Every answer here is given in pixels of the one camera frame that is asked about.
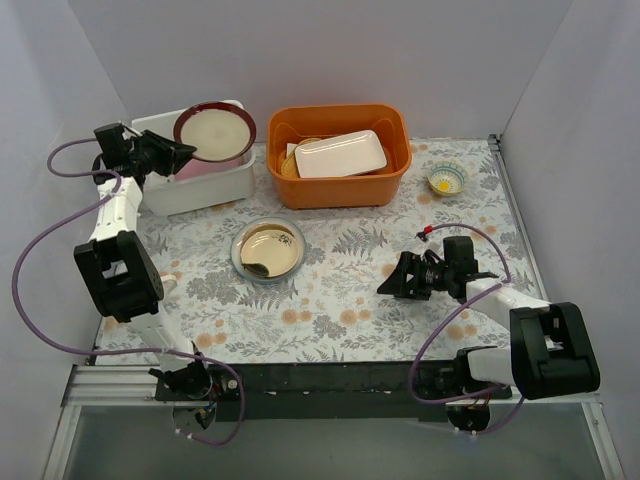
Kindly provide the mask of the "pink plate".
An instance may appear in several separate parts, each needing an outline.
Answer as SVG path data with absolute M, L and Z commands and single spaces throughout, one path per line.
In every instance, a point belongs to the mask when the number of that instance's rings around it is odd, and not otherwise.
M 234 169 L 244 164 L 244 158 L 238 157 L 225 162 L 205 162 L 191 159 L 178 173 L 174 175 L 176 181 L 188 180 L 211 173 L 220 173 Z

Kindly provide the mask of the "dark red rimmed plate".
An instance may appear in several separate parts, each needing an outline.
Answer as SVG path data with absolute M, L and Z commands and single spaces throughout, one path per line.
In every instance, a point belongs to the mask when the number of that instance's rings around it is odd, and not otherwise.
M 193 147 L 192 158 L 206 163 L 236 161 L 250 150 L 256 135 L 252 116 L 228 102 L 189 107 L 173 126 L 175 141 Z

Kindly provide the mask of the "cream plate with black mark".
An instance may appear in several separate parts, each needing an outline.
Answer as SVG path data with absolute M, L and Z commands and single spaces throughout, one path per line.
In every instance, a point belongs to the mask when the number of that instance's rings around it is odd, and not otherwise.
M 288 274 L 301 256 L 300 242 L 290 230 L 279 225 L 260 226 L 250 231 L 240 247 L 243 269 L 262 279 Z

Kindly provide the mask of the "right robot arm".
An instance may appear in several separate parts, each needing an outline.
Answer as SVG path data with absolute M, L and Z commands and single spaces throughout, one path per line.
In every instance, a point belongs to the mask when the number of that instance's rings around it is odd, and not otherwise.
M 600 370 L 579 307 L 525 295 L 482 272 L 468 236 L 447 237 L 444 253 L 404 252 L 378 287 L 380 295 L 428 300 L 445 292 L 461 309 L 475 310 L 509 332 L 506 347 L 470 347 L 452 361 L 452 386 L 423 404 L 466 400 L 515 387 L 528 400 L 596 391 Z

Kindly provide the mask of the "white plastic bin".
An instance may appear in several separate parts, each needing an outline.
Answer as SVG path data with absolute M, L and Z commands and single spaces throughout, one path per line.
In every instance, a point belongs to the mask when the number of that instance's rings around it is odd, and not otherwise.
M 243 158 L 242 166 L 183 181 L 149 174 L 143 187 L 143 202 L 156 216 L 170 216 L 247 198 L 255 186 L 254 149 L 250 148 Z

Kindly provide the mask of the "orange plastic bin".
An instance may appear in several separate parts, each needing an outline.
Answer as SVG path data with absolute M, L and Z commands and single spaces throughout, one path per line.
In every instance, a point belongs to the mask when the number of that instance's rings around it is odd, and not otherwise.
M 372 130 L 383 147 L 387 166 L 377 172 L 342 178 L 301 179 L 280 174 L 287 145 L 307 138 L 330 138 Z M 384 206 L 395 196 L 412 152 L 404 117 L 380 103 L 288 107 L 275 112 L 267 126 L 266 166 L 279 199 L 290 209 Z

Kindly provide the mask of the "tan round plate in bin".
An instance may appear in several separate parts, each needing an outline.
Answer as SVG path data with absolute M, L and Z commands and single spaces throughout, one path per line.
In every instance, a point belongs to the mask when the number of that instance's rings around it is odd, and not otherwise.
M 279 164 L 279 174 L 284 178 L 297 179 L 300 177 L 295 152 L 299 146 L 317 142 L 319 138 L 306 138 L 298 144 L 288 143 L 285 158 Z

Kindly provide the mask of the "patterned small bowl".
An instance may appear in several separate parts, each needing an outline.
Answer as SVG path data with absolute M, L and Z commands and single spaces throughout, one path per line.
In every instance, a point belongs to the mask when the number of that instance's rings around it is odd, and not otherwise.
M 431 189 L 441 196 L 457 195 L 469 184 L 469 173 L 455 160 L 435 162 L 429 169 L 427 181 Z

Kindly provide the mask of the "white ceramic mug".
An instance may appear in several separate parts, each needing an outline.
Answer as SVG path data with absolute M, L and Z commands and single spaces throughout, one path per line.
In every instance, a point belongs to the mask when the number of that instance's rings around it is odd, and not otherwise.
M 166 274 L 160 277 L 164 296 L 168 296 L 177 287 L 178 280 L 175 275 Z

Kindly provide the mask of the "white rectangular tray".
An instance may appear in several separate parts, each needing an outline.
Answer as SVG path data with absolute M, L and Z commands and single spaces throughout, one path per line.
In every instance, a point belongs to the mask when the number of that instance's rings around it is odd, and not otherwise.
M 381 141 L 372 130 L 300 142 L 292 153 L 302 179 L 357 176 L 388 164 Z

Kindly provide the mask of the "floral table mat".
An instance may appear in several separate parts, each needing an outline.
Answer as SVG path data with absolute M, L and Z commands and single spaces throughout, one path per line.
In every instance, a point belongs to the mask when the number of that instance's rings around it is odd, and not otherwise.
M 392 201 L 383 207 L 290 210 L 279 200 L 256 151 L 252 197 L 196 212 L 143 213 L 139 236 L 156 267 L 178 284 L 166 308 L 183 334 L 207 356 L 227 362 L 410 360 L 418 351 L 448 359 L 464 347 L 506 346 L 508 331 L 472 310 L 459 311 L 444 293 L 426 302 L 376 293 L 404 251 L 420 253 L 419 229 L 434 225 L 429 247 L 468 235 L 480 268 L 510 273 L 513 286 L 542 294 L 511 211 L 492 144 L 485 140 L 418 140 Z M 457 195 L 428 184 L 430 167 L 455 160 L 469 173 Z M 303 233 L 302 267 L 270 285 L 246 281 L 230 259 L 232 240 L 259 218 L 291 221 Z

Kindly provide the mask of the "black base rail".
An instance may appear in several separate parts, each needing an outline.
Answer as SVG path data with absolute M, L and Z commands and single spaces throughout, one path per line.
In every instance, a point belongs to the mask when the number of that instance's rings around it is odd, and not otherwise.
M 417 419 L 446 422 L 446 407 L 410 395 L 409 361 L 235 364 L 242 380 L 217 367 L 178 374 L 152 368 L 155 399 L 205 406 L 204 423 L 246 420 Z

